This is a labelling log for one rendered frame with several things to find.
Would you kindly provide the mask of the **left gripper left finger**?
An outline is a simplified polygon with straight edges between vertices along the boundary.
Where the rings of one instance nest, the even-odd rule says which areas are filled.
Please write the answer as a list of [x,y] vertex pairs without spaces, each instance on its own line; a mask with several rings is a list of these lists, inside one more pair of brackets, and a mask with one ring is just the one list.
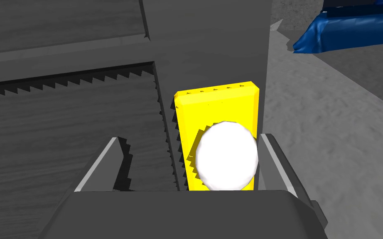
[[129,150],[127,139],[111,138],[80,173],[74,182],[74,192],[129,190],[131,179],[128,173],[133,157]]

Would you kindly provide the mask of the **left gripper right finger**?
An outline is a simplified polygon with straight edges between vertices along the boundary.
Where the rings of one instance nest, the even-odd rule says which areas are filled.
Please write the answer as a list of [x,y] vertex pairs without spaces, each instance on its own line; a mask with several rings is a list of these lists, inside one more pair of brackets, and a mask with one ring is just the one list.
[[272,134],[258,137],[258,190],[284,190],[300,197],[300,181]]

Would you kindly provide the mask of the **yellow and white door knob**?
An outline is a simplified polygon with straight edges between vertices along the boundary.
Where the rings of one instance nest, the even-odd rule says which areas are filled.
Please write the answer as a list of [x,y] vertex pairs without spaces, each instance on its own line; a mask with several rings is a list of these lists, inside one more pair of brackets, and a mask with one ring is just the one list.
[[175,93],[190,191],[254,188],[259,95],[250,81]]

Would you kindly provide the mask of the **blue bed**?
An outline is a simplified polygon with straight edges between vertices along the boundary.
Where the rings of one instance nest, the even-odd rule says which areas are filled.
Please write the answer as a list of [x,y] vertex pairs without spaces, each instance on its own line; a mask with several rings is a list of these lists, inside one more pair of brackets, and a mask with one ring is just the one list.
[[321,12],[293,45],[295,54],[383,44],[383,0],[324,0]]

